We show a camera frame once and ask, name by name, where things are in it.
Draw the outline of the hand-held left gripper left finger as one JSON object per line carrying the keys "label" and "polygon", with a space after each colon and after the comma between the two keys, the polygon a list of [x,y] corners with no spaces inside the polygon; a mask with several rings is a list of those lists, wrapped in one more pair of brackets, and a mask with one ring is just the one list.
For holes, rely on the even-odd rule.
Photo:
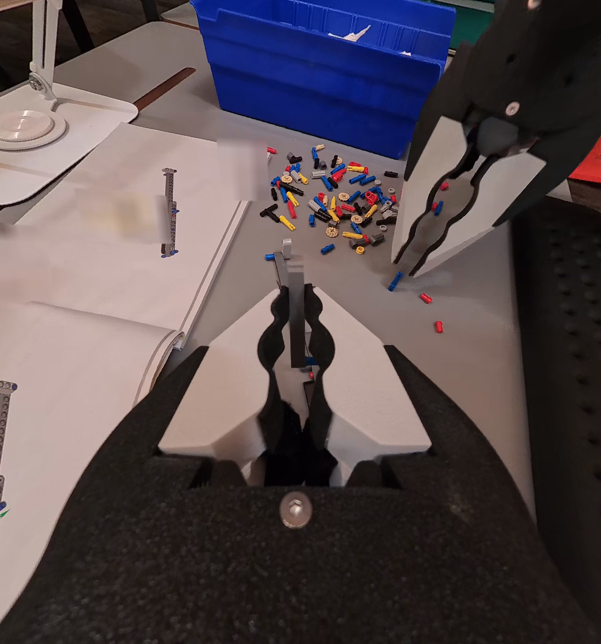
{"label": "hand-held left gripper left finger", "polygon": [[160,440],[163,453],[230,461],[248,484],[264,483],[263,454],[276,449],[283,427],[275,365],[286,324],[283,286],[210,343]]}

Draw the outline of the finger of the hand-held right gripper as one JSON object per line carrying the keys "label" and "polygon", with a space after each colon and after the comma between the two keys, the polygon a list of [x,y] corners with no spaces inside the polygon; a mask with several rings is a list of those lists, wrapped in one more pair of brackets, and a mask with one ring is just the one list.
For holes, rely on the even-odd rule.
{"label": "finger of the hand-held right gripper", "polygon": [[454,180],[441,213],[427,216],[417,228],[410,244],[410,276],[432,270],[491,232],[545,166],[545,160],[525,152],[491,164],[485,159]]}
{"label": "finger of the hand-held right gripper", "polygon": [[394,231],[395,265],[440,265],[475,242],[475,187],[454,185],[440,216],[431,212],[441,183],[465,163],[468,144],[462,122],[440,117],[409,178],[403,183]]}

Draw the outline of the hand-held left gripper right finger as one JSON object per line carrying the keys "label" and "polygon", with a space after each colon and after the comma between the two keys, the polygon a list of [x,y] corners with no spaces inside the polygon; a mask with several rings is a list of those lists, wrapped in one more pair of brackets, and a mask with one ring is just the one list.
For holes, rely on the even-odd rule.
{"label": "hand-held left gripper right finger", "polygon": [[320,288],[305,286],[314,359],[306,483],[344,486],[363,461],[432,445],[384,343]]}

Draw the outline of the long black toy beam assembly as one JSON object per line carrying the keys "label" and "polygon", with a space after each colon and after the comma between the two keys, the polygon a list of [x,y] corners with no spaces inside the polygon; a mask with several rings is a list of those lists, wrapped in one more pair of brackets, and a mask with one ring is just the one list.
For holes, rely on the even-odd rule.
{"label": "long black toy beam assembly", "polygon": [[266,254],[265,260],[275,264],[279,288],[288,290],[290,366],[307,371],[314,361],[307,349],[304,261],[300,254],[293,252],[292,246],[292,239],[284,238],[281,249]]}

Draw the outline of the pile of colourful connector pins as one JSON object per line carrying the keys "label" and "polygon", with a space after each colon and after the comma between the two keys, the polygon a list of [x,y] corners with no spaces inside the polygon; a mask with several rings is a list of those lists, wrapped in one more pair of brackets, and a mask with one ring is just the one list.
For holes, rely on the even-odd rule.
{"label": "pile of colourful connector pins", "polygon": [[288,154],[271,181],[273,202],[259,216],[287,232],[299,231],[303,223],[321,232],[328,238],[321,255],[332,253],[338,240],[364,254],[368,247],[387,242],[394,231],[399,179],[397,171],[370,167],[317,143],[308,153]]}

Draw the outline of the white instruction booklet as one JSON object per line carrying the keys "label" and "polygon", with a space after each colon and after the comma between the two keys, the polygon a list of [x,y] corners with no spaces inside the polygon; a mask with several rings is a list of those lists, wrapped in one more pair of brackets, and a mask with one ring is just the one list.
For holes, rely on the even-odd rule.
{"label": "white instruction booklet", "polygon": [[123,124],[0,223],[0,622],[85,467],[188,334],[249,164],[228,140]]}

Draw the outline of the blue plastic bin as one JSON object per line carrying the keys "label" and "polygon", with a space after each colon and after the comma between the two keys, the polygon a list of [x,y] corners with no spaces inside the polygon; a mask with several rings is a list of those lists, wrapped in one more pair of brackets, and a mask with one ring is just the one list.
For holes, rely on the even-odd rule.
{"label": "blue plastic bin", "polygon": [[[219,106],[400,159],[456,11],[422,1],[192,1]],[[358,42],[345,36],[371,25]]]}

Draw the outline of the black perforated panel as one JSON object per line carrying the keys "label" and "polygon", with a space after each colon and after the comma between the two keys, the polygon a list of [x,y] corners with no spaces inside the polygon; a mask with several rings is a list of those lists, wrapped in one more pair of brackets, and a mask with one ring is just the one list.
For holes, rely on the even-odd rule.
{"label": "black perforated panel", "polygon": [[545,197],[511,240],[538,530],[601,639],[601,214]]}

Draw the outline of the white wooden document stand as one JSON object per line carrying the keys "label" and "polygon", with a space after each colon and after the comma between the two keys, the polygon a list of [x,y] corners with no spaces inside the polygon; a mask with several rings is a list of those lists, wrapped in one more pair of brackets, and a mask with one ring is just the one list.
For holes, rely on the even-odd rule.
{"label": "white wooden document stand", "polygon": [[55,83],[62,4],[33,1],[28,83],[0,95],[0,207],[37,194],[138,114],[132,103]]}

